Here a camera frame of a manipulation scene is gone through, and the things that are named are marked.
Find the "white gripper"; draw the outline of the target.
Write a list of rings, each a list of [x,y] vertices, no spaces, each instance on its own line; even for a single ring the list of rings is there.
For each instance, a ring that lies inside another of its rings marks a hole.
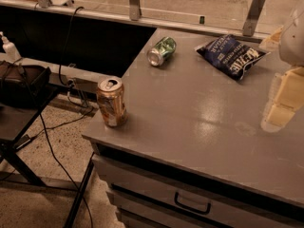
[[[271,133],[284,128],[304,105],[304,0],[298,0],[284,26],[258,47],[275,51],[278,45],[281,60],[292,67],[283,75],[276,73],[270,86],[260,125]]]

